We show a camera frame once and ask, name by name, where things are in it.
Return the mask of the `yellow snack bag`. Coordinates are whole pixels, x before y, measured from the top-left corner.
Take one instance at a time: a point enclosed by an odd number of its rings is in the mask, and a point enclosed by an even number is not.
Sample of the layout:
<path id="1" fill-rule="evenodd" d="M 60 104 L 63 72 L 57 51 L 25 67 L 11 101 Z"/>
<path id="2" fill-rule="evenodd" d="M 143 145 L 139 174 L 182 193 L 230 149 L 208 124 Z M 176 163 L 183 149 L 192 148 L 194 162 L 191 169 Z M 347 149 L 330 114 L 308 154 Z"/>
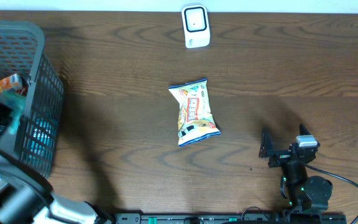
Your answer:
<path id="1" fill-rule="evenodd" d="M 211 113 L 207 82 L 207 78 L 202 78 L 168 88 L 179 103 L 178 145 L 180 147 L 221 134 Z"/>

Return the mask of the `small orange snack pack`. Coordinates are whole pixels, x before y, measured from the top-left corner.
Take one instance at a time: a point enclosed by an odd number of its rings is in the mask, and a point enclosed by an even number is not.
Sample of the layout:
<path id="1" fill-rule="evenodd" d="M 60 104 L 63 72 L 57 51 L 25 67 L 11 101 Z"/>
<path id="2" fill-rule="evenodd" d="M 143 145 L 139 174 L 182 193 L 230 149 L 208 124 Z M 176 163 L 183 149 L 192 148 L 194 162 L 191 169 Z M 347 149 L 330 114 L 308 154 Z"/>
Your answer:
<path id="1" fill-rule="evenodd" d="M 17 73 L 0 80 L 0 94 L 5 91 L 17 91 L 23 88 L 23 81 Z"/>

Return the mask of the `red-brown chocolate bar wrapper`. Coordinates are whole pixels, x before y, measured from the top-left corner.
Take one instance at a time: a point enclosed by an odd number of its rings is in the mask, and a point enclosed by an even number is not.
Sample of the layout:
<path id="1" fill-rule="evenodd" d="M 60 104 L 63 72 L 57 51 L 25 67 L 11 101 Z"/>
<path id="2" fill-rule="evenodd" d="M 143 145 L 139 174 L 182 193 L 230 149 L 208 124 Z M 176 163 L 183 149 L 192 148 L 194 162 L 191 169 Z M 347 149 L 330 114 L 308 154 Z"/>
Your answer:
<path id="1" fill-rule="evenodd" d="M 16 93 L 18 95 L 22 95 L 22 96 L 27 96 L 27 92 L 28 92 L 28 87 L 23 87 L 22 89 L 20 90 L 17 90 Z"/>

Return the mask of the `light teal wet wipes pack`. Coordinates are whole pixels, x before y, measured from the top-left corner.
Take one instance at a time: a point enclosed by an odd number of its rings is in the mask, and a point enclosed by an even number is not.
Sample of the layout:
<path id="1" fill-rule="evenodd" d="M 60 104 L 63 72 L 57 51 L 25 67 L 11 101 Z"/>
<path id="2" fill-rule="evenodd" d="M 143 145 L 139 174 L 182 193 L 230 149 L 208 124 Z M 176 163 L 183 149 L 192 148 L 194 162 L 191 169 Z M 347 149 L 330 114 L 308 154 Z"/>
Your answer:
<path id="1" fill-rule="evenodd" d="M 25 108 L 26 97 L 14 92 L 5 91 L 0 94 L 0 100 L 12 111 L 12 122 L 8 127 L 9 134 L 15 134 L 20 125 L 20 118 Z"/>

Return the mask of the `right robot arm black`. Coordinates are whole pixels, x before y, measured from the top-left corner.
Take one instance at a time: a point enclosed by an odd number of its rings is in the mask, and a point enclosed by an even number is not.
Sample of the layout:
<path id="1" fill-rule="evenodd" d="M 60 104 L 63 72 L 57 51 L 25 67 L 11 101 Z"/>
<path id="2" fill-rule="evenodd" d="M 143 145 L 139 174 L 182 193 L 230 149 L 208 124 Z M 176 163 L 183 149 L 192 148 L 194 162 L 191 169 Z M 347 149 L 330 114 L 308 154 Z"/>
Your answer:
<path id="1" fill-rule="evenodd" d="M 332 183 L 318 175 L 309 176 L 306 166 L 316 159 L 320 143 L 299 125 L 300 133 L 288 149 L 276 150 L 266 128 L 262 130 L 259 157 L 268 159 L 270 168 L 282 170 L 282 195 L 299 213 L 322 213 L 328 209 L 332 195 Z"/>

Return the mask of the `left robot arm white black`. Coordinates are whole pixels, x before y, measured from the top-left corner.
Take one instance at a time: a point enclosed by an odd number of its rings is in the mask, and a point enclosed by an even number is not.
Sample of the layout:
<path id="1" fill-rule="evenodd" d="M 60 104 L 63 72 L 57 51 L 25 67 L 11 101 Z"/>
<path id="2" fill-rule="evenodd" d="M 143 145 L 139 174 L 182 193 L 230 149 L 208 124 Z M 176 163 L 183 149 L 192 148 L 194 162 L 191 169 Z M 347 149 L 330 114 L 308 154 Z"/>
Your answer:
<path id="1" fill-rule="evenodd" d="M 12 124 L 11 109 L 0 103 L 0 139 Z M 54 194 L 38 172 L 0 149 L 0 223 L 115 223 L 87 202 Z"/>

